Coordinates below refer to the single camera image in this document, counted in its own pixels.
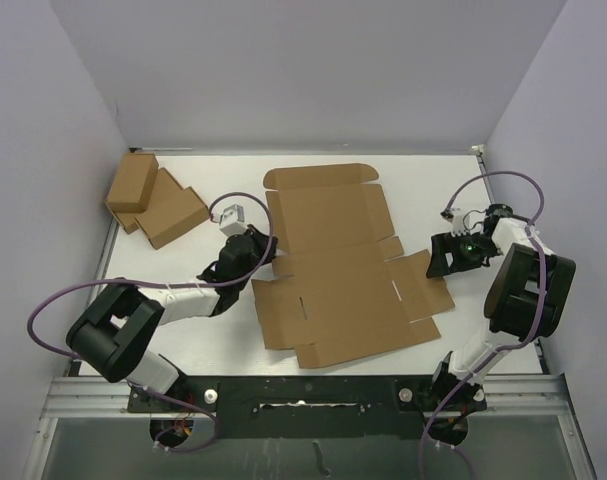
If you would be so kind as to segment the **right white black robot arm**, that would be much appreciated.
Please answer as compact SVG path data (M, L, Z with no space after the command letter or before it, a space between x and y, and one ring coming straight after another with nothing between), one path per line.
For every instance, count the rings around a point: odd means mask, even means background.
M431 237L428 279L502 260L485 299L485 323L444 357L427 385L429 400L442 409L479 402L486 375L508 353L555 332L576 272L576 263L549 249L511 207L492 204L481 213L474 232L465 213L447 208L441 217L451 230Z

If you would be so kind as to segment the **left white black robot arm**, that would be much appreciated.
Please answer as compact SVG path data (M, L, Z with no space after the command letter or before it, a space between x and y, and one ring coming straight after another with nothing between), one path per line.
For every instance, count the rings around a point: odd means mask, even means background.
M72 325L66 344L110 383L126 380L150 390L165 411L186 398L186 375L149 349L157 328L168 323L228 311L256 269L276 256L278 238L250 225L226 240L218 258L197 276L201 286L140 287L111 282Z

